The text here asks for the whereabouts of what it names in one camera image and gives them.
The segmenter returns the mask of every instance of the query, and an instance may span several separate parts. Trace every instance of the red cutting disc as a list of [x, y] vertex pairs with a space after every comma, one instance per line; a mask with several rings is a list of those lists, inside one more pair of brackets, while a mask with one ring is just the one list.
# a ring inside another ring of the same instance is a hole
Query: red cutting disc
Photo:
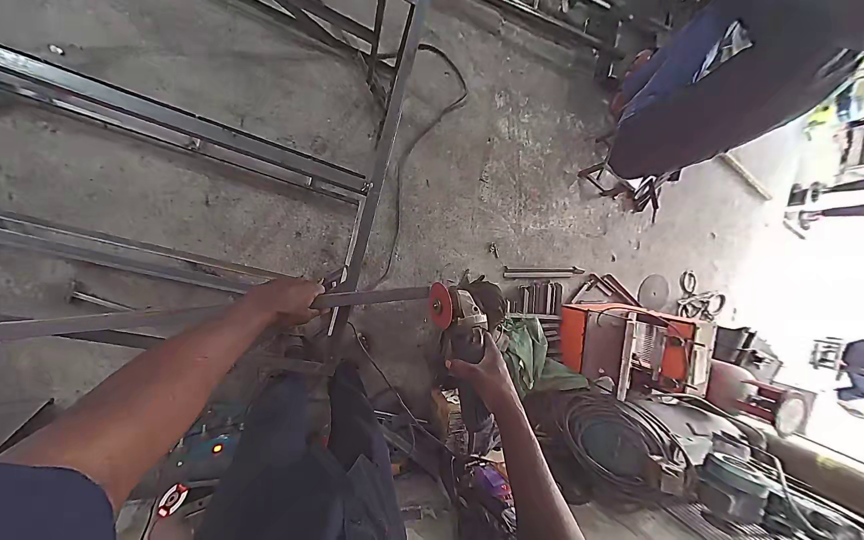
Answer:
[[429, 289], [429, 312], [432, 314], [432, 322], [442, 330], [452, 324], [452, 296], [449, 288], [438, 281], [432, 283]]

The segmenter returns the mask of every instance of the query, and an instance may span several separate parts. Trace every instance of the forearm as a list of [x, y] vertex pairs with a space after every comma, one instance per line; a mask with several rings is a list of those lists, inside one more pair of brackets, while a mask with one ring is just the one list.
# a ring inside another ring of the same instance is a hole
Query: forearm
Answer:
[[512, 394], [491, 409], [502, 435], [518, 538], [581, 540], [582, 531], [552, 478], [519, 398]]
[[235, 303], [219, 319], [139, 354], [0, 460], [78, 470], [118, 509], [270, 322]]

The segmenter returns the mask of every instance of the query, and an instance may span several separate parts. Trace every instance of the concrete floor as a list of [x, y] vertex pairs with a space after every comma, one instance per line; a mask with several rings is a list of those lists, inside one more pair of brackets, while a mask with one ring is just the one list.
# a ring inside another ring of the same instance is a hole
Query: concrete floor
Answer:
[[[369, 22], [369, 4], [342, 9]], [[404, 4], [390, 2], [386, 19], [391, 48]], [[781, 201], [763, 202], [718, 162], [669, 185], [654, 224], [648, 213], [592, 196], [575, 172], [600, 159], [591, 141], [609, 122], [607, 97], [585, 69], [588, 54], [536, 38], [474, 0], [438, 2], [428, 29], [425, 40], [462, 69], [470, 95], [403, 170], [401, 235], [385, 287], [457, 280], [465, 269], [500, 281], [503, 264], [575, 264], [613, 273], [632, 290], [662, 274], [673, 298], [678, 276], [691, 269], [700, 289], [728, 293], [748, 243], [779, 223]], [[379, 114], [356, 65], [224, 0], [0, 0], [0, 43], [342, 166], [371, 163]], [[50, 44], [65, 54], [50, 53]], [[396, 148], [458, 92], [437, 57], [419, 54]], [[742, 151], [782, 199], [791, 179], [776, 155], [789, 152], [787, 140]], [[320, 277], [341, 264], [351, 207], [247, 180], [49, 111], [0, 103], [1, 209], [293, 275]], [[366, 284], [391, 246], [394, 188], [391, 178], [369, 241]], [[134, 308], [223, 298], [0, 248], [0, 313], [95, 313], [66, 302], [73, 280]], [[573, 279], [566, 290], [578, 285]], [[723, 318], [736, 310], [730, 303]], [[425, 304], [363, 308], [353, 320], [421, 409], [433, 349]], [[68, 405], [135, 353], [61, 338], [0, 344], [0, 396]], [[378, 388], [378, 376], [367, 374], [366, 386]]]

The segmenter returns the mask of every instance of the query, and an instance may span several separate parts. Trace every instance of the dark blue pants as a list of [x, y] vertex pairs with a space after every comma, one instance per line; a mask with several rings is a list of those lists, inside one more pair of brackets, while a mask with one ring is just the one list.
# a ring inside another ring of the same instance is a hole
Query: dark blue pants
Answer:
[[[328, 451], [345, 472], [360, 456], [367, 458], [375, 464], [381, 497], [394, 498], [389, 449], [354, 364], [336, 368], [328, 393]], [[273, 380], [252, 402], [242, 440], [209, 502], [197, 540], [245, 540], [270, 531], [283, 538], [342, 537], [341, 497], [322, 493], [339, 489], [341, 482], [310, 451], [307, 414], [303, 374]]]
[[846, 373], [848, 374], [848, 380], [851, 381], [852, 386], [836, 390], [839, 395], [839, 400], [850, 402], [864, 398], [864, 374], [855, 374], [852, 372]]

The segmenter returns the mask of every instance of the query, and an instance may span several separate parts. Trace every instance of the green cloth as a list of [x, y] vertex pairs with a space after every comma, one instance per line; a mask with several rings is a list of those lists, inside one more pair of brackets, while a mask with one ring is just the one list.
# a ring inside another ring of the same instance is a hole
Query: green cloth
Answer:
[[502, 357], [519, 398], [532, 392], [589, 387], [582, 374], [546, 356], [549, 342], [538, 318], [506, 319], [502, 331], [509, 337], [509, 347]]

